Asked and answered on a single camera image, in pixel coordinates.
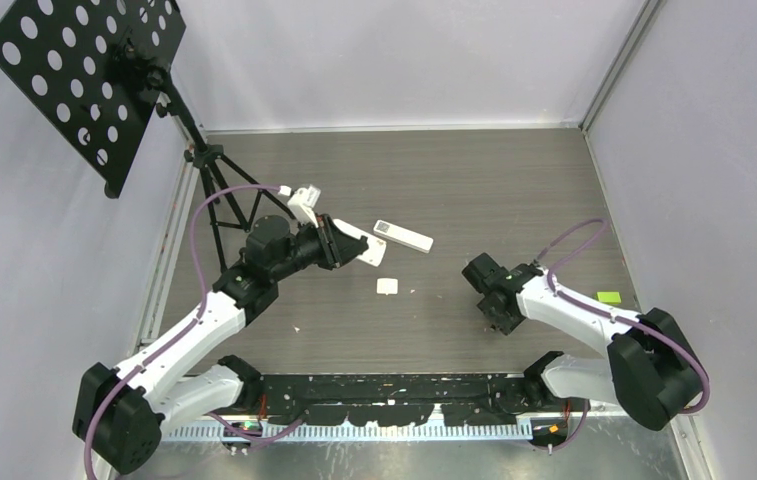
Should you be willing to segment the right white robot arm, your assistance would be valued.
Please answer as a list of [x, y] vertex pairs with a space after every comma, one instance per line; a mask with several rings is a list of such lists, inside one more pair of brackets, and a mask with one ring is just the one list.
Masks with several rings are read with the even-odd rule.
[[524, 392], [534, 408], [550, 410], [572, 398], [603, 402], [659, 431], [707, 403], [707, 371], [668, 312], [605, 305], [563, 286], [537, 262], [508, 269], [487, 253], [469, 262], [462, 275], [480, 294], [477, 308], [496, 331], [509, 335], [521, 323], [536, 321], [596, 352], [594, 358], [578, 358], [550, 351], [527, 367]]

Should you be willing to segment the long white remote control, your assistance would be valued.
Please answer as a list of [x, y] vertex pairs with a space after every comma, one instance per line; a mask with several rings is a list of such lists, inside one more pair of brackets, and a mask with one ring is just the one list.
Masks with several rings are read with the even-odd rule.
[[373, 226], [373, 233], [381, 238], [425, 254], [430, 252], [434, 243], [431, 237], [384, 220], [376, 221]]

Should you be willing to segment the small white battery cover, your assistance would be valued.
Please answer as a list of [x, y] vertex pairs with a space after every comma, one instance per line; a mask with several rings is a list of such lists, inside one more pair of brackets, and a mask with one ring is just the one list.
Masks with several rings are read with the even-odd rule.
[[379, 295], [397, 295], [399, 282], [395, 278], [378, 278], [376, 281], [376, 293]]

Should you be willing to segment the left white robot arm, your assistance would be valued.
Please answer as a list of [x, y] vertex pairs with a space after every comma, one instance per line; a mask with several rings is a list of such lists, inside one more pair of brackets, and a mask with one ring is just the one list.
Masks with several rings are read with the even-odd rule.
[[257, 319], [278, 298], [284, 279], [354, 260], [377, 267], [386, 249], [385, 241], [327, 214], [296, 230], [282, 216], [258, 220], [239, 260], [216, 282], [203, 284], [200, 303], [183, 320], [116, 366], [96, 363], [83, 374], [72, 430], [84, 443], [88, 477], [96, 476], [95, 456], [129, 474], [165, 436], [197, 418], [226, 407], [252, 412], [261, 381], [246, 361], [229, 355], [198, 376], [186, 374]]

